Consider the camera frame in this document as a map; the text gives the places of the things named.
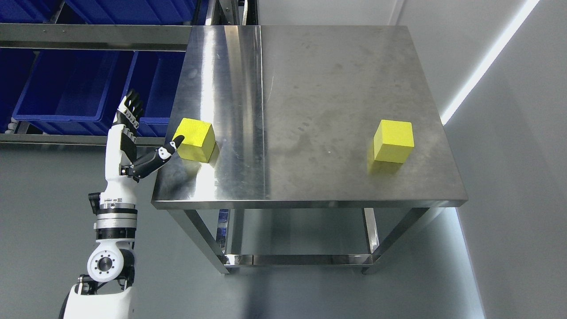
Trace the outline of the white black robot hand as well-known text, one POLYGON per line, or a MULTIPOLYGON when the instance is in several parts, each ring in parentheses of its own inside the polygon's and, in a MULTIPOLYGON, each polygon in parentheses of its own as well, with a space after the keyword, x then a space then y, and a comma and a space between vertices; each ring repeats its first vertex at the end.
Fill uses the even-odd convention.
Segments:
POLYGON ((162 147, 142 157, 137 156, 136 139, 143 101, 130 89, 122 98, 108 131, 105 150, 105 191, 99 195, 101 209, 134 209, 134 188, 141 179, 157 171, 172 159, 185 139, 184 135, 167 141, 162 147))

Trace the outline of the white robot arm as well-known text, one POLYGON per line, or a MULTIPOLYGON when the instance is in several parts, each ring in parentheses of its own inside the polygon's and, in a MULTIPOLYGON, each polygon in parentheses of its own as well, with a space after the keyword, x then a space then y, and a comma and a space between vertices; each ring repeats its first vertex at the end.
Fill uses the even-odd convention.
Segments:
POLYGON ((102 194, 88 195, 98 244, 87 260, 87 274, 79 275, 59 310, 59 319, 132 319, 137 213, 131 203, 101 202, 102 194))

